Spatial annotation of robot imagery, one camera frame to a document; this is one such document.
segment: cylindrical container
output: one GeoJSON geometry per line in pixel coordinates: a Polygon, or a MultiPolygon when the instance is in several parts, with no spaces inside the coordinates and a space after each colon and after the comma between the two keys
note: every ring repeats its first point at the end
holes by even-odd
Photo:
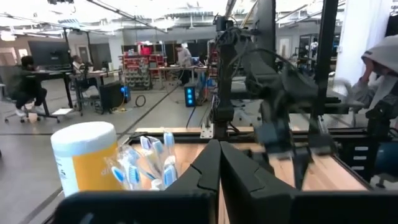
{"type": "Polygon", "coordinates": [[[104,159],[118,150],[112,124],[71,125],[54,133],[51,145],[66,197],[85,190],[122,190],[104,159]]]}

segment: storage rack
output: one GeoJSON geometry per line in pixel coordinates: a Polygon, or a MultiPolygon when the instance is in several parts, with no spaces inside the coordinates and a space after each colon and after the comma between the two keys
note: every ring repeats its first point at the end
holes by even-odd
{"type": "Polygon", "coordinates": [[[160,67],[164,67],[165,57],[159,54],[152,54],[149,56],[150,77],[152,80],[160,79],[162,72],[160,67]]]}
{"type": "Polygon", "coordinates": [[[151,90],[152,77],[148,55],[123,55],[123,74],[131,90],[151,90]]]}

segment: person sitting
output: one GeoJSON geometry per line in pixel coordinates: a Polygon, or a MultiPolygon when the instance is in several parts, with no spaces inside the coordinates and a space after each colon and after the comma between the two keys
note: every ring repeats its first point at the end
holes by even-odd
{"type": "MultiPolygon", "coordinates": [[[[75,73],[77,75],[84,74],[84,71],[81,70],[82,67],[85,66],[82,59],[77,55],[73,56],[72,59],[73,59],[73,69],[74,69],[75,73]]],[[[96,78],[87,78],[86,80],[78,80],[77,85],[79,85],[79,87],[82,90],[87,90],[91,86],[94,86],[95,88],[98,89],[98,83],[97,83],[96,78]]]]}
{"type": "Polygon", "coordinates": [[[10,79],[9,89],[11,99],[16,101],[16,115],[19,117],[25,117],[26,113],[22,110],[22,107],[30,100],[35,99],[34,106],[29,110],[30,112],[37,114],[44,114],[45,111],[41,107],[42,103],[47,96],[47,90],[38,86],[36,81],[32,78],[27,78],[27,75],[31,75],[32,72],[36,71],[32,56],[23,56],[21,58],[21,71],[10,79]]]}
{"type": "MultiPolygon", "coordinates": [[[[365,71],[353,86],[354,99],[365,104],[370,110],[379,102],[385,102],[397,111],[396,100],[398,90],[398,35],[386,37],[373,48],[367,50],[361,57],[365,64],[365,71]],[[371,74],[379,75],[375,82],[369,82],[371,74]]],[[[398,177],[398,144],[396,142],[382,142],[377,152],[375,174],[387,173],[398,177]]]]}

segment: hooded sweatshirt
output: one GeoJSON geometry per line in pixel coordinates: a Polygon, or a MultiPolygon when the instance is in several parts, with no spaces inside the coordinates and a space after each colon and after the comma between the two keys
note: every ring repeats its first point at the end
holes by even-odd
{"type": "Polygon", "coordinates": [[[367,50],[362,59],[369,58],[380,65],[390,68],[392,74],[383,75],[377,66],[373,72],[380,77],[373,83],[358,80],[353,87],[354,98],[365,104],[366,109],[372,109],[381,100],[398,107],[398,96],[392,94],[394,86],[398,88],[398,35],[386,37],[373,48],[367,50]]]}

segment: gray floor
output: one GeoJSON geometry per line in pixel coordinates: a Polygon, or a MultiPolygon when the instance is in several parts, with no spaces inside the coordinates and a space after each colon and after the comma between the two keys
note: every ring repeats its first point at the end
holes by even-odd
{"type": "MultiPolygon", "coordinates": [[[[44,83],[44,87],[49,91],[47,101],[50,110],[66,107],[67,99],[62,81],[52,80],[44,83]]],[[[42,223],[61,201],[62,194],[56,194],[60,189],[60,181],[50,145],[50,135],[57,130],[80,122],[107,121],[114,124],[119,141],[123,142],[136,128],[186,126],[193,108],[186,108],[183,103],[178,103],[183,101],[183,90],[177,88],[171,92],[172,86],[167,86],[164,90],[156,89],[159,87],[155,86],[152,91],[132,92],[132,100],[126,105],[129,111],[125,113],[100,115],[87,108],[84,116],[70,114],[62,118],[60,124],[54,119],[25,124],[21,124],[17,118],[11,118],[9,124],[0,121],[0,223],[42,223]],[[139,94],[146,96],[147,103],[142,108],[135,108],[133,102],[139,94]]],[[[197,107],[188,126],[199,126],[207,116],[208,108],[208,105],[197,107]]],[[[251,103],[247,108],[252,112],[257,109],[258,102],[251,103]]],[[[13,110],[13,105],[0,103],[2,114],[12,113],[13,110]]],[[[256,122],[256,117],[257,114],[253,113],[253,122],[256,122]]],[[[293,114],[291,119],[294,129],[308,128],[308,123],[302,116],[293,114]]],[[[237,117],[233,124],[249,125],[237,117]]]]}

